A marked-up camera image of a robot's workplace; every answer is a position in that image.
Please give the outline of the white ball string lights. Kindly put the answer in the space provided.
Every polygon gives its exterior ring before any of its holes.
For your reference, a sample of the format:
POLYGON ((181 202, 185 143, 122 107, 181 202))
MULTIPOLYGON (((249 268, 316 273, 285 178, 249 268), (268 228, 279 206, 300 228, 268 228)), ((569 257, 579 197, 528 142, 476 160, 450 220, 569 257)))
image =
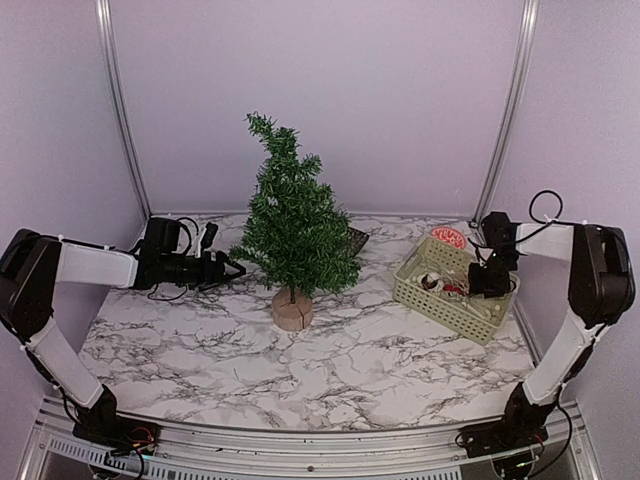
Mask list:
MULTIPOLYGON (((426 291, 427 293, 435 295, 437 298, 443 301, 456 304, 468 310, 473 315, 482 318, 483 320, 488 320, 490 318, 497 317, 499 313, 502 313, 504 311, 504 309, 500 305, 494 305, 492 307, 481 306, 479 304, 479 300, 476 297, 472 297, 469 295, 469 292, 468 292, 469 286, 467 285, 467 283, 461 280, 460 278, 456 277, 454 275, 453 270, 444 270, 442 272, 428 271, 426 273, 432 273, 432 272, 438 273, 440 275, 444 285, 455 284, 461 287, 465 291, 465 294, 463 296, 448 295, 446 292, 443 291, 443 289, 439 293, 431 293, 426 291)), ((419 278, 426 273, 414 274, 410 276, 409 282, 421 288, 421 286, 419 285, 419 278)))

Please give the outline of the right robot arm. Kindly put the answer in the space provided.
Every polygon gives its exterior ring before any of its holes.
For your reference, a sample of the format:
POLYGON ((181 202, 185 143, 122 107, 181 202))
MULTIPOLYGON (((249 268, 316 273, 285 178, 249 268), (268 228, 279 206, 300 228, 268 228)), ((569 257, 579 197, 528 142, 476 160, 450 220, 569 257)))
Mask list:
POLYGON ((489 257, 469 267, 469 291, 487 297, 508 293, 510 274, 522 256, 565 261, 570 266, 567 313, 538 366, 511 393, 493 425, 495 438, 515 448, 540 428, 562 388, 584 367, 600 337, 630 309, 636 294, 623 231, 592 223, 551 219, 516 223, 492 212, 480 223, 489 257))

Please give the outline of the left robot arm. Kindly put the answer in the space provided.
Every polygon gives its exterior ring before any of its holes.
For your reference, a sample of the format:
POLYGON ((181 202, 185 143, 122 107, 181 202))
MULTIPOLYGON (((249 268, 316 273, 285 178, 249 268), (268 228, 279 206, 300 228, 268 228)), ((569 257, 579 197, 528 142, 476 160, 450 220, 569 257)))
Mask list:
POLYGON ((60 283, 146 291, 162 284, 206 290, 245 275, 221 251, 209 250, 217 233, 208 225, 198 249, 178 251, 180 224, 148 227, 129 251, 19 230, 1 257, 1 322, 20 342, 36 370, 77 409, 75 421, 106 445, 125 438, 117 400, 79 359, 54 318, 60 283))

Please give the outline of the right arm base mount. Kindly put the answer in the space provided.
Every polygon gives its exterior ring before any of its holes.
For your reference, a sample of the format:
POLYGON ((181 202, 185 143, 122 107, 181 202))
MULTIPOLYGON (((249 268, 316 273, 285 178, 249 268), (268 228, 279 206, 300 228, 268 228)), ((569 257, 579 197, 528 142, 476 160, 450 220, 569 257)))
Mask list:
POLYGON ((477 458, 541 445, 548 438, 545 427, 517 431, 505 429, 496 421, 465 426, 460 429, 454 442, 466 451, 468 458, 477 458))

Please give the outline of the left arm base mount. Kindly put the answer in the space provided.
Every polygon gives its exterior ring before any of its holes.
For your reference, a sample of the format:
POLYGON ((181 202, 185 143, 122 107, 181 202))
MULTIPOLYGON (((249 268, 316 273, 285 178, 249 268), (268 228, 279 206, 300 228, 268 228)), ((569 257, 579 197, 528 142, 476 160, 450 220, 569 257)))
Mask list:
POLYGON ((73 435, 77 438, 111 447, 115 454, 135 453, 153 454, 159 440, 161 428, 152 422, 124 418, 119 434, 91 432, 87 427, 76 424, 73 435))

